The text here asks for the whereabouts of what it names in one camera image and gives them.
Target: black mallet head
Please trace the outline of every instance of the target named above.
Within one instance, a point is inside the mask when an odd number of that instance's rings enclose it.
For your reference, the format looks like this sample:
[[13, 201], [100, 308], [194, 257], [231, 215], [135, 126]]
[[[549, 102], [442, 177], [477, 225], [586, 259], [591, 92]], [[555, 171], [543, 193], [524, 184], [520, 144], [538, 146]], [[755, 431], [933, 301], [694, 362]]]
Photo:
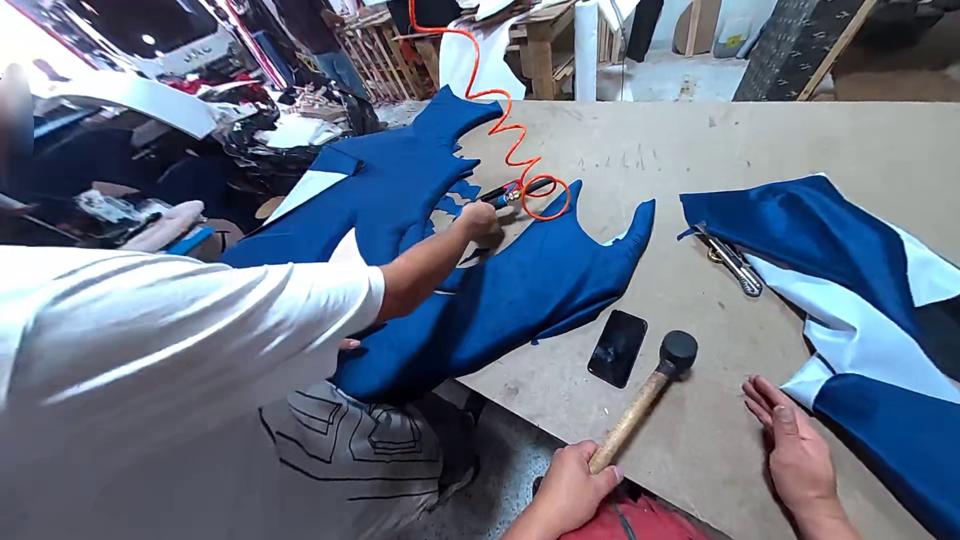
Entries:
[[660, 343], [660, 365], [657, 371], [671, 380], [679, 379], [689, 371], [697, 358], [697, 340], [685, 331], [673, 330]]

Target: jeans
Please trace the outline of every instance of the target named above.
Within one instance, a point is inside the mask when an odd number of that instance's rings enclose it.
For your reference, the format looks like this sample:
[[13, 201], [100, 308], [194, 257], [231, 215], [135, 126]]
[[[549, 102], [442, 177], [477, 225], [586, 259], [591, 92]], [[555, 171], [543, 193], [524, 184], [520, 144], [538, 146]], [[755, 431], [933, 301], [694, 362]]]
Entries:
[[332, 53], [313, 55], [313, 60], [317, 63], [317, 67], [323, 71], [324, 75], [333, 79], [338, 85], [354, 95], [366, 100], [370, 99], [367, 96], [367, 91], [363, 88], [363, 81], [360, 79], [360, 75], [357, 74], [357, 70], [353, 68], [353, 64], [350, 62], [350, 58], [347, 57], [347, 53], [334, 51]]

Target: black smartphone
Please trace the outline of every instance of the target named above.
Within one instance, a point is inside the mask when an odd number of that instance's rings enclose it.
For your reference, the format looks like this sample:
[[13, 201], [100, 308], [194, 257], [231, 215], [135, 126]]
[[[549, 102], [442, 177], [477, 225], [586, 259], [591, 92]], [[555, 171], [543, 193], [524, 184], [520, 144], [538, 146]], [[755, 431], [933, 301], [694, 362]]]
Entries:
[[634, 369], [636, 355], [646, 334], [646, 321], [614, 309], [593, 349], [587, 371], [617, 388], [623, 388]]

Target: person's right hand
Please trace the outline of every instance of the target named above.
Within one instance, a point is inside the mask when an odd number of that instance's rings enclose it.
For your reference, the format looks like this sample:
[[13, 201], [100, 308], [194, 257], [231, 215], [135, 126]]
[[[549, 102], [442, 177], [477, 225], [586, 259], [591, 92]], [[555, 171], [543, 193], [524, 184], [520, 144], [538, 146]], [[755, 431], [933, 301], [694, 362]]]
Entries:
[[468, 203], [464, 205], [453, 223], [466, 227], [469, 239], [477, 241], [487, 234], [496, 232], [496, 210], [490, 203]]
[[747, 408], [772, 435], [770, 474], [787, 508], [798, 519], [843, 516], [830, 449], [810, 417], [763, 377], [747, 379], [743, 392]]
[[614, 465], [590, 473], [596, 450], [597, 443], [581, 441], [554, 452], [537, 496], [500, 540], [555, 540], [589, 521], [623, 480]]

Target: mallet handle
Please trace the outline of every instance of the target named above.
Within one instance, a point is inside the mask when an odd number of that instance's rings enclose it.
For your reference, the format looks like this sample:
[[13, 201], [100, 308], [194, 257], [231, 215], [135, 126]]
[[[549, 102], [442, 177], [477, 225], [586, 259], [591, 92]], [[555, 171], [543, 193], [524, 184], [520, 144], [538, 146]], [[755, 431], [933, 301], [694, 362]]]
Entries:
[[650, 404], [654, 402], [668, 381], [669, 378], [659, 371], [650, 374], [647, 382], [636, 393], [636, 397], [630, 402], [630, 406], [627, 407], [623, 416], [620, 417], [620, 421], [616, 423], [616, 426], [613, 427], [603, 444], [590, 459], [591, 474], [595, 475], [607, 468], [607, 465], [610, 465], [613, 456], [619, 452], [620, 447], [634, 432], [636, 424], [646, 415]]

